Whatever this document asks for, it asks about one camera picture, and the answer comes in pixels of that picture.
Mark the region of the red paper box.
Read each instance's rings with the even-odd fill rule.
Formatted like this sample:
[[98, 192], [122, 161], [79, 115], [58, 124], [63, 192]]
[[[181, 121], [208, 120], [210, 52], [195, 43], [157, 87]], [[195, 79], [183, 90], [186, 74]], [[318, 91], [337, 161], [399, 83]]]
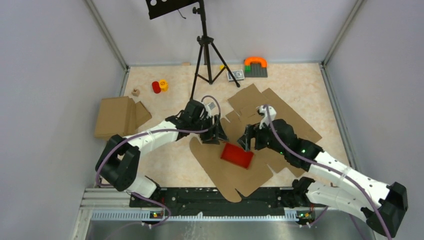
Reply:
[[254, 157], [251, 151], [244, 151], [243, 148], [226, 142], [221, 152], [220, 158], [243, 169], [248, 169]]

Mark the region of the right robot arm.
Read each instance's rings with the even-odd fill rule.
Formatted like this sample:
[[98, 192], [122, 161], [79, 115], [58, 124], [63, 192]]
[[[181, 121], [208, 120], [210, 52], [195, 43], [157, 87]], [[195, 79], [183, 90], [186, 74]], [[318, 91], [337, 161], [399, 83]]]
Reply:
[[248, 124], [237, 140], [245, 150], [270, 149], [284, 156], [292, 166], [327, 179], [333, 186], [302, 177], [294, 181], [293, 200], [336, 208], [364, 221], [374, 232], [395, 238], [408, 210], [407, 189], [399, 182], [387, 184], [370, 178], [336, 160], [317, 144], [297, 137], [283, 119], [270, 125]]

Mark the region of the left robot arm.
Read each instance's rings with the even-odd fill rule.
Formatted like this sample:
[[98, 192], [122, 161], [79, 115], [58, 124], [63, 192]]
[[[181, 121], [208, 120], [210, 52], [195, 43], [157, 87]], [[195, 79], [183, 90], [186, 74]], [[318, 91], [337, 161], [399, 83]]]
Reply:
[[156, 206], [161, 198], [160, 186], [138, 172], [140, 158], [191, 134], [196, 134], [203, 144], [228, 140], [220, 123], [221, 114], [213, 114], [213, 109], [221, 110], [216, 99], [210, 103], [191, 99], [179, 113], [148, 130], [128, 136], [113, 135], [95, 166], [96, 184], [101, 186], [101, 180], [105, 180], [117, 191], [139, 194], [147, 206]]

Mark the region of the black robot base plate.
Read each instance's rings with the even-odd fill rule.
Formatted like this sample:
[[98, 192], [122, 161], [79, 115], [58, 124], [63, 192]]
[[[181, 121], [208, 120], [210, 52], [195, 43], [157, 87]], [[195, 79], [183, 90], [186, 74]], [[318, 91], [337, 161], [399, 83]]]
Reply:
[[286, 208], [323, 207], [311, 203], [306, 195], [291, 187], [260, 187], [249, 196], [242, 196], [239, 202], [230, 202], [217, 188], [168, 187], [154, 193], [152, 200], [171, 210], [171, 215], [206, 217], [261, 217], [282, 216]]

